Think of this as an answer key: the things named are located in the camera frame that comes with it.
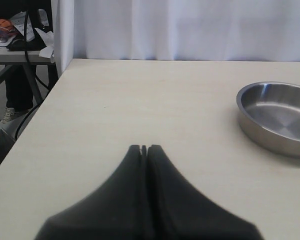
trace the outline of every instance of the orange ball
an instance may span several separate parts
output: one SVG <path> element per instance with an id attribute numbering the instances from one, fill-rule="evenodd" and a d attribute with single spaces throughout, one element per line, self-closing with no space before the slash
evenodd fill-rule
<path id="1" fill-rule="evenodd" d="M 10 32 L 14 30 L 15 27 L 10 20 L 0 19 L 0 30 L 5 32 Z"/>

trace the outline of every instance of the white shoe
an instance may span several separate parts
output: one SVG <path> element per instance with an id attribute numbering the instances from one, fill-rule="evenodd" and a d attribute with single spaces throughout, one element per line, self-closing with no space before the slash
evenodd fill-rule
<path id="1" fill-rule="evenodd" d="M 25 115 L 27 112 L 28 112 L 28 110 L 16 111 L 13 107 L 6 108 L 4 111 L 4 117 L 0 121 L 0 123 L 6 124 L 12 120 L 15 120 L 15 119 L 21 117 L 22 115 Z"/>

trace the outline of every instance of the white tabletop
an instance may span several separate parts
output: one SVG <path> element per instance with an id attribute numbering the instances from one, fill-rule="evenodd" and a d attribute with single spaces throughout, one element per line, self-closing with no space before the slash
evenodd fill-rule
<path id="1" fill-rule="evenodd" d="M 300 240 L 300 160 L 238 127 L 236 94 L 300 84 L 300 63 L 74 59 L 0 167 L 0 240 L 31 240 L 95 190 L 132 144 L 162 145 L 202 193 L 266 240 Z"/>
<path id="2" fill-rule="evenodd" d="M 49 58 L 39 56 L 40 51 L 29 51 L 29 60 L 33 64 L 50 64 Z M 0 48 L 0 65 L 22 64 L 26 63 L 24 51 L 9 51 L 7 48 Z"/>

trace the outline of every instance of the stainless steel bowl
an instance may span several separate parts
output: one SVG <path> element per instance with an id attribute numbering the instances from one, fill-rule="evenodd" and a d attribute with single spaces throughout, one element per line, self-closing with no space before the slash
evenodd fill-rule
<path id="1" fill-rule="evenodd" d="M 268 150 L 300 158 L 300 86 L 253 83 L 239 91 L 236 103 L 248 137 Z"/>

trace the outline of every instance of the white curtain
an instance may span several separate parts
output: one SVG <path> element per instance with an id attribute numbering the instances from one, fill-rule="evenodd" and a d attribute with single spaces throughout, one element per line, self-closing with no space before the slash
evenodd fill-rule
<path id="1" fill-rule="evenodd" d="M 300 0 L 53 0 L 72 58 L 300 61 Z"/>

